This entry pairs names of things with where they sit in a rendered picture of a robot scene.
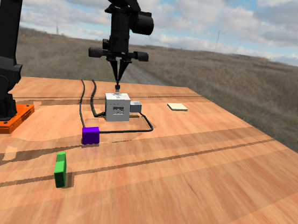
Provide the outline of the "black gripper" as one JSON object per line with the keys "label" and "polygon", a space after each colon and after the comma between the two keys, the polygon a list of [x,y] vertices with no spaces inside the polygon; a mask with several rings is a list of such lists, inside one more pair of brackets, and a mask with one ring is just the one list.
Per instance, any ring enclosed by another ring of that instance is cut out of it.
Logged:
{"label": "black gripper", "polygon": [[[112,67],[115,80],[120,81],[126,67],[129,63],[132,63],[131,58],[138,59],[139,61],[148,61],[148,54],[144,52],[129,53],[129,32],[111,30],[111,45],[110,51],[103,50],[101,47],[92,47],[88,48],[89,57],[100,58],[101,56],[107,56],[106,60],[110,62]],[[113,53],[117,52],[117,53]],[[121,54],[125,53],[125,54]],[[117,73],[117,60],[116,57],[120,59],[119,72]]]}

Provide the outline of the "green rectangular block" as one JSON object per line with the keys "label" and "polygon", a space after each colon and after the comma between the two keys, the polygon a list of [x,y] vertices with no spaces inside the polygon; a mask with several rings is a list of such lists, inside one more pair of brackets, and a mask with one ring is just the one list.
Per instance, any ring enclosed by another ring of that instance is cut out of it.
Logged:
{"label": "green rectangular block", "polygon": [[55,185],[56,188],[65,186],[66,183],[66,152],[58,152],[55,168],[54,168],[54,176],[55,176]]}

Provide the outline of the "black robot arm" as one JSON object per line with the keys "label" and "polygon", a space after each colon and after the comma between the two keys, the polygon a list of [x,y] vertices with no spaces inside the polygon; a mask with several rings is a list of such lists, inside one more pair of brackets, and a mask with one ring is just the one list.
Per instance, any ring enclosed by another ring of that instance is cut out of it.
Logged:
{"label": "black robot arm", "polygon": [[[142,12],[137,0],[109,0],[111,30],[150,35],[152,13]],[[0,121],[10,121],[17,113],[16,101],[8,92],[20,82],[23,64],[17,64],[16,46],[23,0],[0,2]],[[129,7],[130,6],[130,7]],[[117,8],[116,8],[117,7]]]}

